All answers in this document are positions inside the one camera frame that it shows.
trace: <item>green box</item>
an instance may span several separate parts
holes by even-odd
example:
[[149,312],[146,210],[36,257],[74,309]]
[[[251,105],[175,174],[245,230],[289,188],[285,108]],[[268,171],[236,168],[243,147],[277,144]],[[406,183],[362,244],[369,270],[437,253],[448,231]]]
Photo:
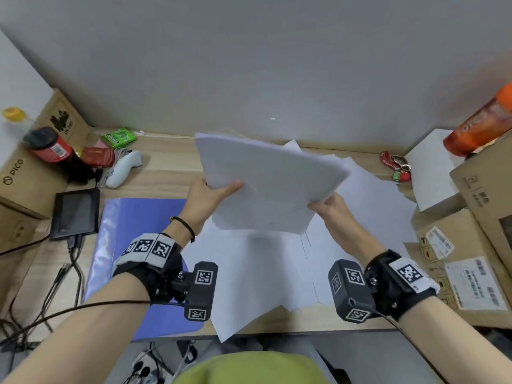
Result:
[[137,136],[131,133],[128,129],[121,128],[115,132],[101,136],[101,140],[111,148],[120,148],[137,140]]

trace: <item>green shirt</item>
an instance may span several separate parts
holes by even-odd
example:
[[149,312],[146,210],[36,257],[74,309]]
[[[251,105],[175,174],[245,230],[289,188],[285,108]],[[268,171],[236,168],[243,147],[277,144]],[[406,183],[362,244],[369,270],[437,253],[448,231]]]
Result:
[[241,352],[212,357],[180,374],[176,384],[329,384],[306,356],[280,352]]

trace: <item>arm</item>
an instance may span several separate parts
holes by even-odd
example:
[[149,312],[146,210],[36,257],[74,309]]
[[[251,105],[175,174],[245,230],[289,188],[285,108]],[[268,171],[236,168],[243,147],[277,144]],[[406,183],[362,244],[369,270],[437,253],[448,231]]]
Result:
[[[332,238],[363,267],[386,251],[357,223],[340,195],[308,208],[323,218]],[[437,297],[415,305],[399,325],[448,382],[510,382],[512,361]]]
[[[202,177],[192,183],[180,217],[199,234],[204,222],[229,195],[240,189],[240,181],[211,190]],[[165,230],[185,247],[191,236],[178,221]],[[112,278],[87,303],[116,300],[148,301],[144,285],[129,273]],[[4,381],[5,384],[103,383],[119,356],[130,343],[149,305],[119,304],[90,307],[74,312],[30,354]]]

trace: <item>white game controller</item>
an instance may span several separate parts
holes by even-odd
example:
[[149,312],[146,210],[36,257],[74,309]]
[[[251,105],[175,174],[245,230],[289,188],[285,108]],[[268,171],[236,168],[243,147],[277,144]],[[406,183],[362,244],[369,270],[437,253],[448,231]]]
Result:
[[110,188],[118,188],[127,178],[132,167],[142,166],[142,157],[140,151],[132,151],[116,161],[111,173],[106,178],[106,186]]

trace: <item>wrist-mounted camera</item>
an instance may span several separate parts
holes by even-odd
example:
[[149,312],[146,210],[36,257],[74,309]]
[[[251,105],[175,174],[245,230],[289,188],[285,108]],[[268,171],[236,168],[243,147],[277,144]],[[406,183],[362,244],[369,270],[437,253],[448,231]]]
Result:
[[193,272],[183,270],[181,246],[164,233],[144,233],[131,240],[114,261],[112,276],[128,272],[146,288],[152,303],[172,299],[185,307],[189,321],[208,321],[219,267],[199,262]]
[[336,261],[329,271],[329,284],[336,313],[352,323],[363,323],[381,314],[398,321],[440,290],[416,262],[392,250],[374,258],[364,272],[354,261]]

